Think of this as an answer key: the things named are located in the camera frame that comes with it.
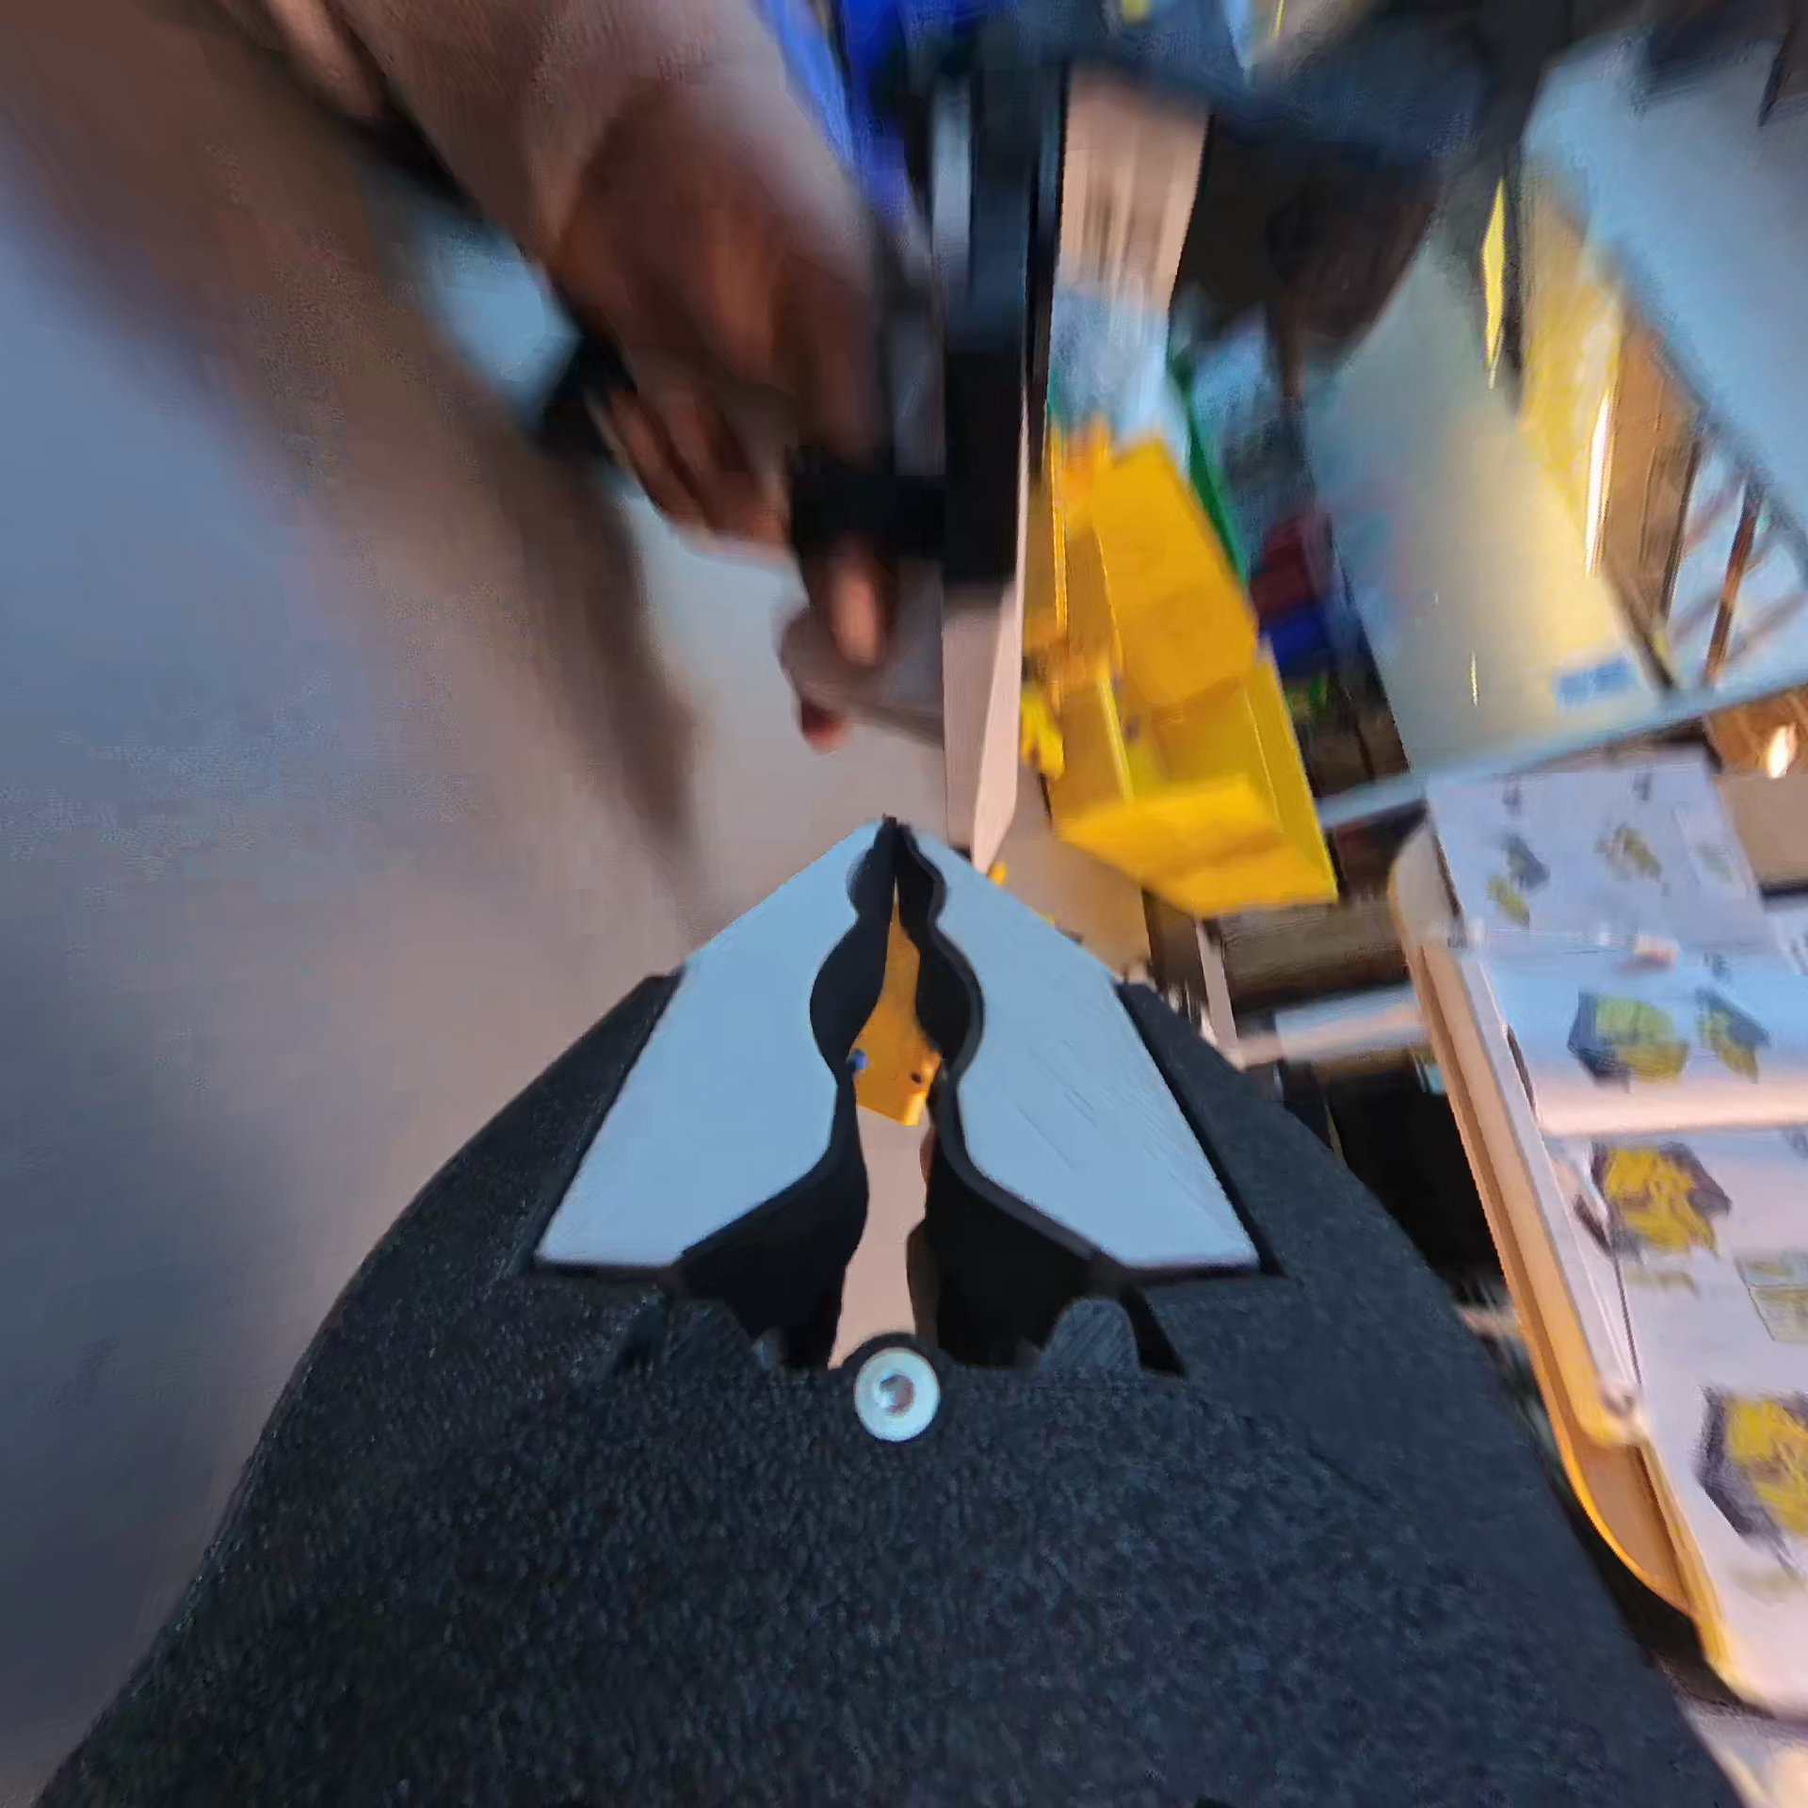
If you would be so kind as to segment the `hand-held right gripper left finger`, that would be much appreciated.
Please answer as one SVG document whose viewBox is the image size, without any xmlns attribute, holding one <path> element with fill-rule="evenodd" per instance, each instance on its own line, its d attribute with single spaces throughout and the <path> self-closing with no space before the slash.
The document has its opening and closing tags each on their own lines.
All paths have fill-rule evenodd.
<svg viewBox="0 0 1808 1808">
<path fill-rule="evenodd" d="M 824 1364 L 868 1226 L 853 1046 L 886 973 L 897 826 L 859 826 L 670 977 L 537 1265 L 724 1304 Z"/>
</svg>

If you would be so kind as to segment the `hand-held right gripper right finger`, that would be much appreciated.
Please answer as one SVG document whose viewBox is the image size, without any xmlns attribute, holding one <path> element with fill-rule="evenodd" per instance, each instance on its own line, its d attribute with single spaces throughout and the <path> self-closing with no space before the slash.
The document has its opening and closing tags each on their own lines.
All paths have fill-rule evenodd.
<svg viewBox="0 0 1808 1808">
<path fill-rule="evenodd" d="M 1132 1011 L 1132 987 L 935 838 L 897 832 L 897 917 L 938 1074 L 922 1242 L 935 1340 L 1032 1367 L 1082 1301 L 1153 1337 L 1149 1291 L 1260 1276 L 1260 1234 Z"/>
</svg>

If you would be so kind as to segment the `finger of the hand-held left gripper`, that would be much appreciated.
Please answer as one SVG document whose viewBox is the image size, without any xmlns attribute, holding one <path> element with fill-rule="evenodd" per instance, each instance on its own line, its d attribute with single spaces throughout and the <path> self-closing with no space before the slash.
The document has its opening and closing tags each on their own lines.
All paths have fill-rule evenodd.
<svg viewBox="0 0 1808 1808">
<path fill-rule="evenodd" d="M 940 729 L 945 829 L 986 871 L 1000 856 L 1018 803 L 1025 666 L 1026 426 L 1009 479 L 1007 570 L 945 577 L 940 587 Z"/>
</svg>

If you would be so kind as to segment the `yellow gear block assembly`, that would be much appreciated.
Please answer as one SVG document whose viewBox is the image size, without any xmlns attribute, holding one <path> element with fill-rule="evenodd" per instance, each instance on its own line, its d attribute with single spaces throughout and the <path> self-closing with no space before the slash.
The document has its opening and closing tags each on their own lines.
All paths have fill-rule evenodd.
<svg viewBox="0 0 1808 1808">
<path fill-rule="evenodd" d="M 940 1068 L 920 1022 L 916 993 L 920 950 L 894 910 L 883 985 L 855 1038 L 851 1066 L 859 1109 L 906 1128 L 922 1124 Z"/>
</svg>

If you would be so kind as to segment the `person's left forearm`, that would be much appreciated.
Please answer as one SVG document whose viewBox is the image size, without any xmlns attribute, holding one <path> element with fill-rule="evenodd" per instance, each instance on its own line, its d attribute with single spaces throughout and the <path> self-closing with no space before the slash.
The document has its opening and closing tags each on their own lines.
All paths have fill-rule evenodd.
<svg viewBox="0 0 1808 1808">
<path fill-rule="evenodd" d="M 747 5 L 233 2 L 219 6 L 340 114 L 413 123 L 492 223 L 558 247 L 582 179 L 630 110 L 702 76 L 782 93 Z"/>
</svg>

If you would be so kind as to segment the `grey desk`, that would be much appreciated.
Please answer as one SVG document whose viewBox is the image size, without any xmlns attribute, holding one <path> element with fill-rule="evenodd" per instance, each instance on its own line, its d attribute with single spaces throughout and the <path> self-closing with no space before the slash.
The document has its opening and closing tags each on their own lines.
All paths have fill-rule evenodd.
<svg viewBox="0 0 1808 1808">
<path fill-rule="evenodd" d="M 1247 1425 L 537 1265 L 709 883 L 641 575 L 334 132 L 21 255 L 4 1733 L 39 1803 L 1255 1803 Z"/>
</svg>

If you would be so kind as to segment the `yellow storage bin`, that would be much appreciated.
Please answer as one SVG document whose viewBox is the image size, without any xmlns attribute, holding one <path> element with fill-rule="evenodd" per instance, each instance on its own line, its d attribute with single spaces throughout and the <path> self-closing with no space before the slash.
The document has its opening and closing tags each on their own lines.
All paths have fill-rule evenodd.
<svg viewBox="0 0 1808 1808">
<path fill-rule="evenodd" d="M 1028 493 L 1020 758 L 1054 838 L 1175 913 L 1339 895 L 1275 654 L 1160 439 L 1047 432 Z"/>
</svg>

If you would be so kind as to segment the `instruction booklet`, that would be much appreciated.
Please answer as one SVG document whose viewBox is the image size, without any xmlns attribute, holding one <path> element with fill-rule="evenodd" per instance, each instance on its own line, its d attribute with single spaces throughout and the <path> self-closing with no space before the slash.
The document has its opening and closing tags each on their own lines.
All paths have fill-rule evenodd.
<svg viewBox="0 0 1808 1808">
<path fill-rule="evenodd" d="M 1702 1567 L 1722 1684 L 1799 1719 L 1804 929 L 1777 933 L 1701 755 L 1441 779 L 1430 825 L 1599 1401 Z"/>
</svg>

